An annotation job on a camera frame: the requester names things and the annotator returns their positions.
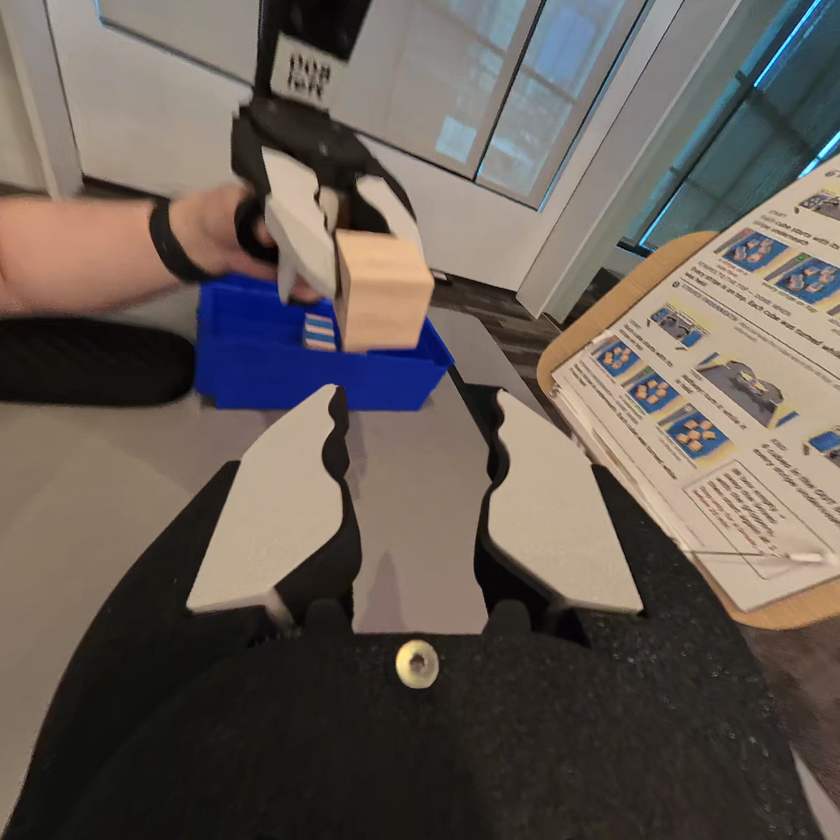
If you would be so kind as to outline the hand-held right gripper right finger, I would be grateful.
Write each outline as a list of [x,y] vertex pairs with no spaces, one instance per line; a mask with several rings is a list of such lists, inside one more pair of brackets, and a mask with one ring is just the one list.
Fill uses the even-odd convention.
[[474,571],[491,613],[519,601],[531,616],[566,608],[644,610],[592,462],[556,426],[504,389],[479,389],[489,486]]

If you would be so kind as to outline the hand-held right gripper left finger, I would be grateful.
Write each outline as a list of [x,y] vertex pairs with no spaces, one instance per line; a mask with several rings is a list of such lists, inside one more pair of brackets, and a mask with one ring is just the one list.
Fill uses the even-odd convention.
[[186,600],[194,615],[260,607],[299,625],[310,604],[352,596],[361,536],[345,475],[345,390],[325,385],[246,450]]

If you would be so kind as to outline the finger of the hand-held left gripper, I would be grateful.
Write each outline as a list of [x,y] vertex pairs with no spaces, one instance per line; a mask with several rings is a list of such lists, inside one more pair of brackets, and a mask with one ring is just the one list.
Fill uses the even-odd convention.
[[316,172],[278,150],[263,147],[262,156],[269,184],[264,219],[278,248],[280,299],[288,301],[301,279],[319,298],[332,300],[337,291],[335,245],[319,204]]
[[411,241],[423,262],[427,263],[412,209],[381,176],[362,175],[356,180],[356,232],[390,235]]

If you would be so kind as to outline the blue plastic bin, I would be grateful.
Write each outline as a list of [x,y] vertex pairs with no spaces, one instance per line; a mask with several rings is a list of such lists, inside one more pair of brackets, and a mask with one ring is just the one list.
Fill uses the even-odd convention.
[[352,411],[415,412],[455,363],[429,320],[414,350],[307,349],[309,313],[334,320],[330,301],[284,304],[277,286],[262,280],[229,275],[202,284],[196,392],[220,409],[289,410],[333,384],[344,388]]

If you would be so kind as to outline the person's left forearm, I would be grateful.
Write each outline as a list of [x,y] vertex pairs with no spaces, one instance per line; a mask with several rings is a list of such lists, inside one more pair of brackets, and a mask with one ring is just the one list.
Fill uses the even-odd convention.
[[92,314],[179,286],[150,234],[150,201],[1,200],[2,317]]

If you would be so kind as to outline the person's left hand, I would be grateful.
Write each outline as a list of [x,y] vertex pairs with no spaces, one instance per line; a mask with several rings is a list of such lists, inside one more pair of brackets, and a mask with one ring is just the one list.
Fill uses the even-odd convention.
[[237,239],[236,212],[252,194],[251,187],[230,183],[191,192],[174,201],[170,209],[171,230],[193,264],[215,277],[239,274],[277,281],[277,264],[248,255]]

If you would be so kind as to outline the black wristband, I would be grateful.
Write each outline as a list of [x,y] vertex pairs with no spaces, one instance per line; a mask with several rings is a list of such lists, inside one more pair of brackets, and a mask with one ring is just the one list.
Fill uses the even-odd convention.
[[220,278],[195,262],[185,252],[172,230],[170,219],[171,200],[158,197],[154,201],[149,219],[150,241],[164,268],[186,285],[197,285]]

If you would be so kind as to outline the large glass window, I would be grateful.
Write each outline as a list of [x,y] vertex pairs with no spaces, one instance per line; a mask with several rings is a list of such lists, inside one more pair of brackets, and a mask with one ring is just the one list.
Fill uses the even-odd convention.
[[538,207],[651,2],[371,2],[352,57],[281,38],[273,86]]

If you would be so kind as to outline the wooden document stand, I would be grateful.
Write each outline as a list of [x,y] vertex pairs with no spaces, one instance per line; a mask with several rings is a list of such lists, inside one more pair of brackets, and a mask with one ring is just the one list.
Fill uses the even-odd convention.
[[569,400],[560,397],[560,387],[553,378],[555,370],[572,356],[582,351],[597,336],[604,332],[610,332],[614,322],[626,315],[632,306],[636,305],[689,259],[692,259],[698,251],[706,247],[717,236],[717,232],[683,235],[671,240],[650,257],[639,262],[623,279],[618,281],[613,289],[592,305],[568,329],[563,329],[560,335],[542,352],[537,366],[537,379],[541,392],[551,400],[562,418],[570,426],[573,438],[582,446],[590,460],[609,469],[635,500],[642,504],[646,513],[653,517],[657,525],[677,543],[680,550],[702,574],[727,613],[736,623],[766,631],[792,631],[828,619],[838,618],[838,579],[792,594],[752,612],[740,611],[732,599],[720,588],[707,568],[698,561],[696,555],[685,548],[677,538],[676,532],[652,507],[652,504],[644,498],[642,491],[630,480],[627,472],[618,465],[612,451],[581,420],[573,417]]

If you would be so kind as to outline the printed instruction sheet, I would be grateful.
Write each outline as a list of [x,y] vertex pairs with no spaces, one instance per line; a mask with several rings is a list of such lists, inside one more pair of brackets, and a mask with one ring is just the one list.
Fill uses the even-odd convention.
[[554,371],[745,613],[838,579],[838,156]]

